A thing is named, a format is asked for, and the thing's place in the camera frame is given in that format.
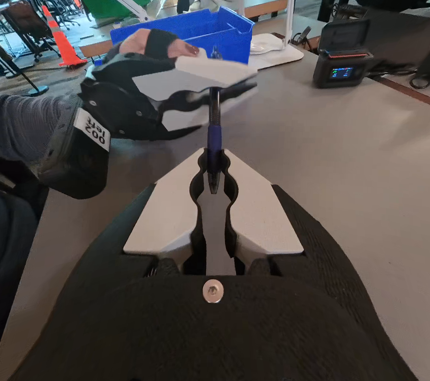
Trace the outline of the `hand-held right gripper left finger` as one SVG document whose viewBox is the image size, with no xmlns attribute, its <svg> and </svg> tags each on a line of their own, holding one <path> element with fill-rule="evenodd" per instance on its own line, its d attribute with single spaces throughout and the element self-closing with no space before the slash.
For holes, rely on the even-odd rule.
<svg viewBox="0 0 430 381">
<path fill-rule="evenodd" d="M 160 178 L 123 252 L 169 258 L 186 274 L 206 274 L 206 241 L 197 203 L 205 172 L 206 150 L 200 148 Z"/>
</svg>

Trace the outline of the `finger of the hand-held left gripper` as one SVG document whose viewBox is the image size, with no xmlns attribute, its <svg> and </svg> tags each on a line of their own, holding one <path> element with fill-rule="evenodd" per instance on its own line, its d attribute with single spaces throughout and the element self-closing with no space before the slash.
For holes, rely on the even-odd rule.
<svg viewBox="0 0 430 381">
<path fill-rule="evenodd" d="M 249 99 L 256 93 L 258 93 L 258 87 L 256 83 L 249 83 L 245 87 L 244 92 L 240 92 L 238 95 L 231 94 L 225 100 L 220 100 L 221 114 L 227 113 L 243 101 Z M 197 109 L 192 111 L 177 111 L 170 110 L 166 111 L 163 115 L 162 124 L 168 131 L 179 131 L 190 129 L 192 127 L 206 126 L 209 122 L 209 106 L 201 105 Z"/>
<path fill-rule="evenodd" d="M 135 76 L 132 81 L 142 94 L 162 101 L 179 91 L 200 93 L 209 88 L 228 88 L 255 77 L 257 72 L 239 62 L 180 56 L 173 69 Z"/>
</svg>

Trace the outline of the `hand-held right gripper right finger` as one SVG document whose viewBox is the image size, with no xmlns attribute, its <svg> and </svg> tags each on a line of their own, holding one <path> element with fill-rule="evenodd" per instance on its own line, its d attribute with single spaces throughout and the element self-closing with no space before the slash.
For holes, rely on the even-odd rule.
<svg viewBox="0 0 430 381">
<path fill-rule="evenodd" d="M 228 149 L 221 155 L 226 210 L 224 240 L 236 274 L 257 259 L 301 255 L 300 242 L 271 182 Z"/>
</svg>

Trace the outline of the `black pen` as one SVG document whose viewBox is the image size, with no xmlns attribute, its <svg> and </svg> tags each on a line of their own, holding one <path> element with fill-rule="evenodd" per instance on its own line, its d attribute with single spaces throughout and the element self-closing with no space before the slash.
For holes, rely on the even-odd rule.
<svg viewBox="0 0 430 381">
<path fill-rule="evenodd" d="M 207 175 L 211 194 L 218 192 L 222 166 L 222 127 L 220 88 L 209 90 L 209 123 L 207 130 Z"/>
</svg>

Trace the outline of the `large blue plastic bin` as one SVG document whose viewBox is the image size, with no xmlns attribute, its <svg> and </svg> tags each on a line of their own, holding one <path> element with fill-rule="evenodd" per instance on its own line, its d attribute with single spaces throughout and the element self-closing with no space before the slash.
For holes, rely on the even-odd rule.
<svg viewBox="0 0 430 381">
<path fill-rule="evenodd" d="M 116 45 L 138 29 L 159 29 L 204 49 L 208 57 L 216 46 L 224 60 L 247 65 L 254 24 L 248 18 L 221 6 L 217 12 L 204 9 L 112 29 L 110 38 L 112 44 Z"/>
</svg>

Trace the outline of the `person's left forearm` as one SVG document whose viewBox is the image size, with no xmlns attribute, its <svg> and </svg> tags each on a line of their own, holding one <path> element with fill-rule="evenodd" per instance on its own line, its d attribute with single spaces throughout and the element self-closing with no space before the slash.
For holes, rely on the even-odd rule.
<svg viewBox="0 0 430 381">
<path fill-rule="evenodd" d="M 43 169 L 50 153 L 68 149 L 83 105 L 77 94 L 24 97 L 0 96 L 0 156 L 20 161 L 33 171 Z"/>
</svg>

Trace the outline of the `person's left hand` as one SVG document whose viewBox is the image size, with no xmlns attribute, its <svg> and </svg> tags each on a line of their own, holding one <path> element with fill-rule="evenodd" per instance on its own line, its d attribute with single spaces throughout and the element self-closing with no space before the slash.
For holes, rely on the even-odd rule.
<svg viewBox="0 0 430 381">
<path fill-rule="evenodd" d="M 175 34 L 159 29 L 139 29 L 119 48 L 120 54 L 137 53 L 154 59 L 197 57 L 199 49 L 180 40 Z"/>
</svg>

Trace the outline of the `orange traffic cone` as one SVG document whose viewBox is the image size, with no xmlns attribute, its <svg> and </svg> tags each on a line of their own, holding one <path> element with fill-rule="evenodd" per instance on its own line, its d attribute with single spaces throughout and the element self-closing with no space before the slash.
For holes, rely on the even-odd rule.
<svg viewBox="0 0 430 381">
<path fill-rule="evenodd" d="M 68 41 L 66 35 L 60 29 L 58 23 L 54 20 L 48 8 L 45 5 L 41 6 L 44 16 L 46 17 L 48 26 L 51 30 L 53 38 L 58 47 L 62 62 L 58 65 L 60 67 L 77 68 L 88 63 L 87 59 L 78 57 L 74 47 Z"/>
</svg>

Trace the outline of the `brown office chair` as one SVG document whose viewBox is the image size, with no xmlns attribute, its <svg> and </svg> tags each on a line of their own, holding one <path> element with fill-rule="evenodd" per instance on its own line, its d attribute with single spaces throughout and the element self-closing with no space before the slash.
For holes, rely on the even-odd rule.
<svg viewBox="0 0 430 381">
<path fill-rule="evenodd" d="M 10 3 L 1 10 L 1 15 L 33 54 L 35 62 L 39 62 L 46 51 L 52 51 L 61 58 L 55 49 L 56 42 L 51 29 L 29 2 Z"/>
</svg>

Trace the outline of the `black power station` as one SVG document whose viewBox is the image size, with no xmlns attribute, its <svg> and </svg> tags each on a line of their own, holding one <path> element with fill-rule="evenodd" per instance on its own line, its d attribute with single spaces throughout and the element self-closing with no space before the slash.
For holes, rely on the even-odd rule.
<svg viewBox="0 0 430 381">
<path fill-rule="evenodd" d="M 327 23 L 321 32 L 313 84 L 316 88 L 359 85 L 374 61 L 365 46 L 368 18 L 339 19 Z"/>
</svg>

